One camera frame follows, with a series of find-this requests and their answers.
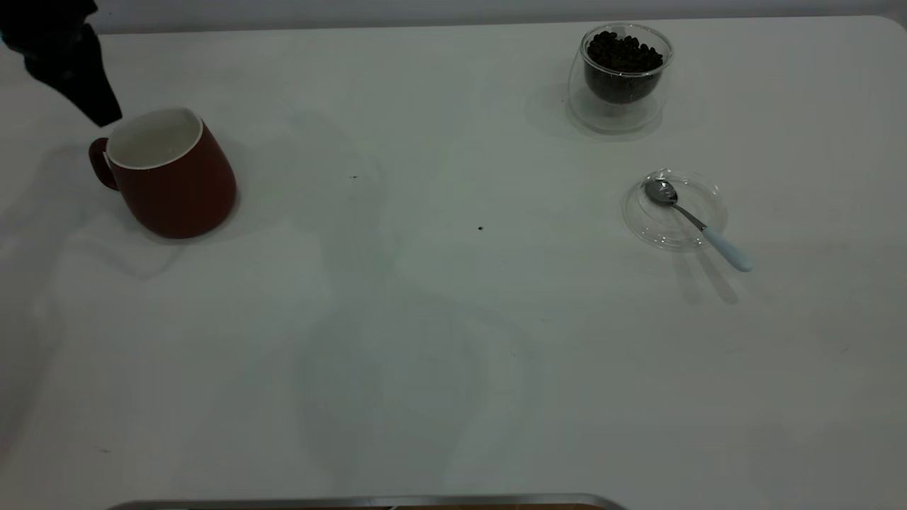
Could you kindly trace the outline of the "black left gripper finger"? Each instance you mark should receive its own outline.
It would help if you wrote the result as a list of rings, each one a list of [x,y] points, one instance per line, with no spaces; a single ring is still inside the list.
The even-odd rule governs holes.
[[[104,127],[123,118],[93,26],[29,36],[21,42],[21,55],[33,78],[62,94],[94,125]]]

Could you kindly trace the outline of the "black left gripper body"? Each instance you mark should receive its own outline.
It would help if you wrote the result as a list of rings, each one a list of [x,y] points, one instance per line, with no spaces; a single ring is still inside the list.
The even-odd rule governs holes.
[[[67,52],[97,10],[94,1],[2,1],[2,41],[20,54]]]

